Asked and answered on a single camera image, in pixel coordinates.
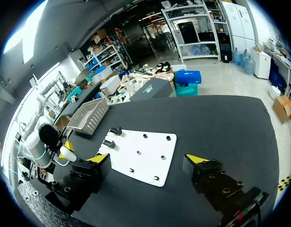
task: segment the ceiling light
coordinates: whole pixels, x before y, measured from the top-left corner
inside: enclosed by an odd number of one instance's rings
[[[24,29],[23,29],[23,59],[24,64],[29,61],[34,54],[34,42],[36,37],[36,31],[38,23],[43,14],[48,0],[42,2],[27,18]]]
[[[147,17],[144,17],[144,18],[142,18],[142,20],[147,19],[147,18],[152,17],[152,16],[155,16],[155,15],[158,15],[158,14],[161,14],[161,12],[160,12],[160,13],[155,13],[155,14],[153,14],[153,15],[149,15],[149,16],[147,16]]]
[[[158,20],[164,20],[164,18],[159,18],[157,20],[152,20],[151,23],[154,22],[154,21],[158,21]]]
[[[23,37],[23,29],[21,28],[18,31],[16,31],[13,34],[13,36],[11,36],[8,39],[8,41],[7,41],[6,45],[5,45],[4,53],[6,53],[12,47],[16,46],[21,41],[22,37]]]

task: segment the metal shelving unit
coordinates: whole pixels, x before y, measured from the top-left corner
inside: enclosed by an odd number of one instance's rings
[[[222,18],[223,18],[223,20],[225,20],[224,14],[223,14],[223,12],[221,10],[221,7],[219,5],[219,1],[218,0],[209,0],[209,1],[205,1],[205,2],[214,3],[216,9],[208,9],[208,10],[221,12]],[[223,24],[223,25],[226,25],[227,26],[227,32],[228,32],[228,35],[229,35],[230,41],[231,41],[231,32],[230,32],[230,27],[229,27],[227,21],[225,20],[225,22],[220,22],[220,21],[213,21],[213,22],[214,22],[214,25]]]
[[[180,10],[180,9],[188,9],[188,8],[203,8],[205,13],[198,13],[198,14],[188,14],[188,15],[183,15],[180,17],[172,17],[169,18],[168,13],[173,11],[173,10]],[[206,7],[206,5],[204,4],[197,4],[197,5],[188,5],[188,6],[181,6],[181,7],[175,7],[175,8],[171,8],[171,9],[161,9],[163,16],[170,28],[170,31],[173,35],[173,38],[175,40],[176,46],[177,46],[177,50],[178,50],[178,54],[180,56],[181,62],[183,63],[183,60],[185,59],[194,59],[194,58],[218,58],[218,60],[220,61],[220,48],[219,48],[219,43],[218,43],[218,37],[217,37],[217,33],[216,33],[216,29],[215,26],[213,24],[213,20],[210,17],[210,14],[208,12],[208,9]],[[198,42],[198,43],[189,43],[189,44],[179,44],[179,41],[177,39],[177,36],[175,34],[175,31],[177,30],[175,25],[174,25],[174,21],[176,20],[180,20],[180,19],[189,19],[189,18],[195,18],[195,17],[206,17],[208,22],[210,23],[210,27],[212,29],[212,32],[214,34],[214,41],[206,41],[206,42]],[[190,55],[190,56],[183,56],[182,55],[182,47],[184,46],[189,46],[189,45],[200,45],[200,44],[215,44],[216,45],[216,50],[218,52],[218,55]]]
[[[108,57],[105,57],[105,58],[102,59],[102,60],[98,60],[98,56],[101,55],[103,52],[107,51],[108,49],[110,49],[111,47],[114,49],[114,53],[110,54]],[[94,69],[94,68],[97,67],[97,66],[102,66],[102,63],[103,63],[105,60],[109,59],[110,57],[113,57],[114,55],[117,55],[118,58],[119,58],[119,60],[116,61],[116,62],[113,62],[113,63],[109,64],[107,67],[109,67],[109,66],[113,66],[113,65],[115,65],[115,64],[121,62],[121,63],[123,64],[123,66],[127,69],[128,66],[124,63],[124,61],[123,61],[124,58],[122,58],[122,57],[120,56],[120,54],[118,53],[118,51],[116,50],[116,48],[115,48],[114,45],[110,45],[110,46],[106,47],[105,49],[103,49],[102,51],[100,51],[99,53],[97,53],[93,58],[89,59],[86,63],[82,63],[82,65],[83,65],[83,67],[86,68],[86,65],[88,65],[88,63],[89,63],[90,61],[92,61],[93,59],[95,59],[95,60],[98,62],[98,64],[94,65],[91,69],[89,69],[89,71],[90,71],[90,70]]]

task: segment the desk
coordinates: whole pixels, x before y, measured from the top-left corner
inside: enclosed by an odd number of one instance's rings
[[[274,129],[261,100],[242,96],[155,98],[111,105],[93,136],[73,132],[77,158],[94,157],[111,127],[175,133],[177,143],[164,187],[111,170],[98,194],[73,217],[102,227],[217,226],[222,218],[197,194],[182,170],[186,153],[217,159],[244,191],[253,186],[270,194],[263,217],[272,211],[279,179]],[[55,180],[71,170],[56,166]]]
[[[284,67],[287,68],[288,70],[288,78],[287,78],[287,88],[285,90],[285,94],[287,97],[289,97],[290,93],[291,93],[291,89],[289,90],[289,80],[290,80],[290,76],[291,76],[291,66],[289,66],[288,64],[286,64],[286,62],[284,62],[282,59],[281,59],[281,56],[279,56],[278,54],[270,51],[270,50],[267,50],[267,49],[264,49],[264,51],[266,53],[268,53],[269,55],[271,55],[272,59],[273,58],[276,58],[280,63],[282,63],[282,65],[284,65]]]
[[[97,83],[86,90],[83,90],[83,93],[78,96],[78,100],[74,103],[69,103],[65,109],[63,109],[60,113],[61,116],[71,116],[76,110],[81,107],[81,105],[85,102],[91,101],[92,98],[99,92],[101,83]]]

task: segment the bolt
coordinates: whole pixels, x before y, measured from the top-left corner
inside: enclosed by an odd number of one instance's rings
[[[29,196],[25,195],[24,199],[26,200],[26,202],[29,202],[30,198]]]
[[[65,188],[64,188],[64,191],[65,191],[65,192],[69,192],[69,191],[71,191],[71,188],[69,188],[69,187],[65,187]]]
[[[33,191],[33,192],[32,192],[32,195],[34,195],[34,196],[38,196],[38,191],[37,191],[37,190]]]
[[[224,194],[227,194],[227,193],[230,192],[230,189],[229,189],[229,188],[223,188],[223,189],[222,189],[222,192],[223,192]]]

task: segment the door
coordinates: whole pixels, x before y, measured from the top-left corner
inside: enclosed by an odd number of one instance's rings
[[[244,37],[243,27],[235,4],[224,1],[221,1],[220,4],[226,12],[226,17],[231,27],[231,35]]]
[[[250,53],[250,49],[255,46],[255,40],[245,39],[245,49]]]
[[[242,37],[238,37],[238,36],[233,36],[233,45],[234,48],[237,47],[238,51],[243,54],[244,50],[245,50],[245,39]]]
[[[245,7],[240,6],[240,5],[235,5],[235,6],[239,13],[239,17],[240,17],[241,24],[244,31],[244,37],[247,39],[255,40],[254,29],[250,21],[248,10]]]

